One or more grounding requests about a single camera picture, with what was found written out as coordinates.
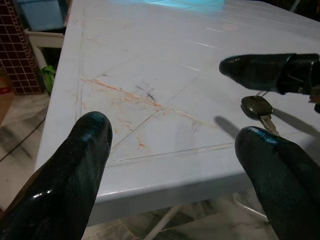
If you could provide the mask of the dark headed key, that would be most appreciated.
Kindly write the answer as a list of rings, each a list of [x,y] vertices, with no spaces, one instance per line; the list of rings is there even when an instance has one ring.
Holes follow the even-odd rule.
[[[275,124],[272,122],[274,109],[264,98],[267,93],[268,91],[261,90],[256,95],[243,97],[240,106],[248,118],[261,122],[267,131],[279,136],[280,134]]]

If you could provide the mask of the white plastic chair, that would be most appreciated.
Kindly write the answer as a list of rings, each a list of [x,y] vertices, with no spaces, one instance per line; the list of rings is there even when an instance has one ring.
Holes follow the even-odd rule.
[[[35,55],[35,59],[39,67],[39,71],[41,74],[41,78],[42,78],[42,82],[44,84],[45,90],[50,96],[53,89],[47,90],[44,82],[45,76],[41,72],[42,68],[48,66],[45,56],[42,53],[42,49],[43,48],[61,49],[63,47],[65,36],[63,33],[30,31],[28,29],[25,30],[24,32],[28,37],[29,43]]]

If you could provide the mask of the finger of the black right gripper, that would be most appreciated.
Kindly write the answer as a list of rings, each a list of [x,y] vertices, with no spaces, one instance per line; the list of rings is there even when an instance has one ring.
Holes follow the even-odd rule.
[[[219,71],[241,86],[258,91],[309,95],[320,85],[317,53],[247,54],[228,57]]]

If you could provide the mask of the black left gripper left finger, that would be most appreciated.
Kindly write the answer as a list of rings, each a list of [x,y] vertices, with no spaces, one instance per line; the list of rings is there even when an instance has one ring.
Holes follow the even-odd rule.
[[[113,139],[99,111],[81,116],[0,217],[0,240],[81,240]]]

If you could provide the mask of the green plastic item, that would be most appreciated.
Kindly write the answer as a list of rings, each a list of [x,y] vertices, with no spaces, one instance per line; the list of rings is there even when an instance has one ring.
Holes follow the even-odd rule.
[[[52,65],[47,65],[41,69],[41,73],[44,75],[44,84],[47,90],[51,91],[54,86],[56,70]]]

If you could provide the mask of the blue plastic bin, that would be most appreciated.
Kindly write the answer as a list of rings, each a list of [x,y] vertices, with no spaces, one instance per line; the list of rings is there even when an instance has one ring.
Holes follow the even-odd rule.
[[[33,32],[62,29],[68,13],[69,0],[16,0]]]

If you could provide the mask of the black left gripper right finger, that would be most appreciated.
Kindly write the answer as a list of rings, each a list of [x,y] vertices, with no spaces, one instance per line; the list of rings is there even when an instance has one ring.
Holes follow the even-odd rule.
[[[320,240],[320,166],[296,143],[255,126],[235,153],[279,240]]]

